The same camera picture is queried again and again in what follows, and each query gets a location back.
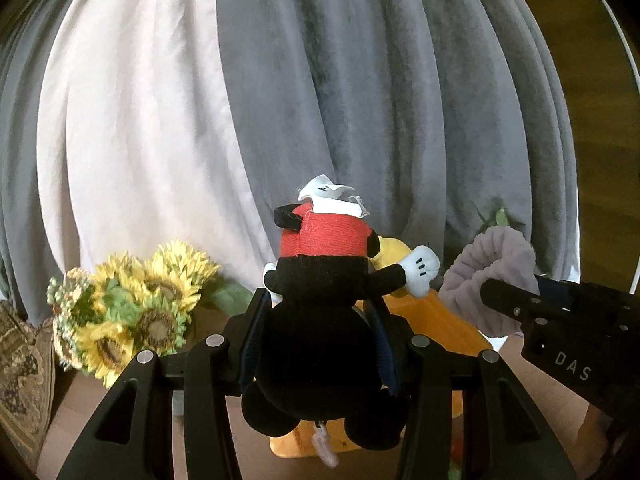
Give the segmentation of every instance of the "purple scrunchie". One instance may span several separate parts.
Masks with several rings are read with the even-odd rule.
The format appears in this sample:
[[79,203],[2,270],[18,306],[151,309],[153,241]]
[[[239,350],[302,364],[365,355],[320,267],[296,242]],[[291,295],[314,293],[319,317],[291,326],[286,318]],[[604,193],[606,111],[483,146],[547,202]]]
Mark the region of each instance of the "purple scrunchie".
[[485,306],[480,286],[489,278],[538,294],[534,274],[536,253],[519,231],[489,227],[476,236],[444,275],[440,299],[457,316],[487,337],[504,337],[520,331],[520,323]]

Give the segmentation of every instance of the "mickey mouse plush toy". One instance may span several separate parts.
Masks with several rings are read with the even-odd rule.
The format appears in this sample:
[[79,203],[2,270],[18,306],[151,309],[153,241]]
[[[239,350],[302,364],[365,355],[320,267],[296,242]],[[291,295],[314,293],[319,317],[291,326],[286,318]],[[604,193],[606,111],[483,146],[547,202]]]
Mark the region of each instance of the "mickey mouse plush toy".
[[282,245],[277,266],[265,268],[264,284],[278,304],[267,318],[256,381],[242,397],[242,412],[268,436],[284,436],[300,420],[324,428],[344,418],[355,444],[383,450],[399,443],[408,401],[382,388],[374,335],[355,303],[403,287],[422,298],[440,262],[418,246],[370,273],[369,261],[379,261],[392,238],[378,237],[362,221],[367,212],[358,197],[340,200],[351,191],[321,175],[300,192],[305,202],[274,212]]

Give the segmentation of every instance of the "silver bolt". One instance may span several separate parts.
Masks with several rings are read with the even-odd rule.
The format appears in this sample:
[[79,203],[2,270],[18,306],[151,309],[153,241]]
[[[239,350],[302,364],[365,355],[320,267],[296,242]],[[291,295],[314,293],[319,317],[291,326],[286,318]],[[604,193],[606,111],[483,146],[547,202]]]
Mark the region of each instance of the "silver bolt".
[[417,346],[418,348],[425,348],[429,346],[429,338],[425,335],[414,335],[411,338],[411,344]]
[[225,342],[225,338],[220,334],[212,334],[209,337],[207,337],[205,341],[207,346],[211,346],[212,348],[222,345],[223,342]]
[[485,350],[482,352],[482,359],[488,363],[497,363],[500,360],[500,354],[495,350]]
[[154,358],[154,353],[151,350],[143,350],[136,356],[136,360],[141,365],[146,365],[153,358]]

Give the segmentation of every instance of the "black plush body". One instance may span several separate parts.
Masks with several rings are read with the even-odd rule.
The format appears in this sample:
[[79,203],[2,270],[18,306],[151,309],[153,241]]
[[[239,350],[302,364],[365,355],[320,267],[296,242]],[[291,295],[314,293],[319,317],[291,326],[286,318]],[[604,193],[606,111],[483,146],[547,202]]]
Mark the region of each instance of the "black plush body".
[[408,403],[382,388],[374,335],[354,304],[402,287],[404,271],[369,273],[367,255],[380,250],[371,237],[363,256],[286,256],[265,274],[283,300],[268,315],[256,381],[242,398],[254,430],[283,436],[300,420],[344,418],[347,436],[361,447],[398,444]]

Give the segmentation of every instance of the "artificial sunflower bouquet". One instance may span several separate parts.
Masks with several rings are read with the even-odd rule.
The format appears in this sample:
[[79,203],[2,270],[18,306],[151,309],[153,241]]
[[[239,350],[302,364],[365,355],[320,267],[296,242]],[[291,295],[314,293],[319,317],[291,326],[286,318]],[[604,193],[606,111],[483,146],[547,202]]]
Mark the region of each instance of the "artificial sunflower bouquet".
[[93,274],[73,269],[62,283],[52,278],[47,303],[60,364],[94,373],[109,388],[140,350],[176,353],[202,287],[218,268],[205,253],[175,241],[145,261],[124,253]]

